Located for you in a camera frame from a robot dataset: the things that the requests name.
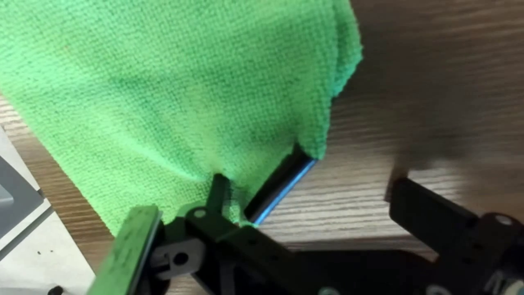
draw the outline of towel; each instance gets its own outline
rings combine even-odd
[[[360,61],[346,0],[0,0],[0,90],[116,234],[214,174],[243,208],[297,143],[325,152]]]

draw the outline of green microfiber towel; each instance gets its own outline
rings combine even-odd
[[[346,0],[0,0],[0,90],[112,234],[212,174],[245,207],[294,143],[322,157],[360,59]]]

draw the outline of wood grain surface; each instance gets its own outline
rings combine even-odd
[[[386,215],[392,162],[473,211],[524,220],[524,2],[351,3],[364,61],[333,102],[327,157],[263,231],[292,248],[420,249]],[[104,226],[4,100],[0,125],[96,269]]]

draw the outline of bolt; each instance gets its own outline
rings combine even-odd
[[[340,295],[335,288],[332,287],[320,287],[320,290],[317,292],[317,295]]]
[[[441,285],[427,285],[425,295],[451,295],[451,293]]]
[[[494,215],[494,220],[502,223],[504,226],[510,226],[512,225],[510,218],[504,216],[504,215]]]
[[[194,211],[194,218],[204,218],[206,216],[206,210],[196,210]]]

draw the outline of wooden table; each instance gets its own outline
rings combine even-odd
[[[477,213],[524,220],[524,2],[353,7],[364,61],[333,102],[327,157],[263,231],[294,246],[417,248],[386,216],[394,159]],[[96,269],[111,241],[104,226],[4,100],[0,125]]]

